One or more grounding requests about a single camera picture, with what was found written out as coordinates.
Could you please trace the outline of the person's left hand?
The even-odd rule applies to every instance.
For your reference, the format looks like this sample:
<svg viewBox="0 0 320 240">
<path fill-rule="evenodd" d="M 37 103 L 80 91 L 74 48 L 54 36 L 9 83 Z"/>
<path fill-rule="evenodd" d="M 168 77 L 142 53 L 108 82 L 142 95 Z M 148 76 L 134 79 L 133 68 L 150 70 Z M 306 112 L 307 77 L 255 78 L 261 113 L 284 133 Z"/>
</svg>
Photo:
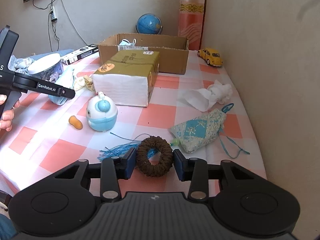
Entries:
<svg viewBox="0 0 320 240">
<path fill-rule="evenodd" d="M 12 121 L 15 116 L 14 108 L 17 108 L 20 106 L 20 101 L 17 100 L 12 109 L 4 111 L 1 117 L 1 129 L 6 130 L 7 132 L 10 132 L 12 129 Z"/>
</svg>

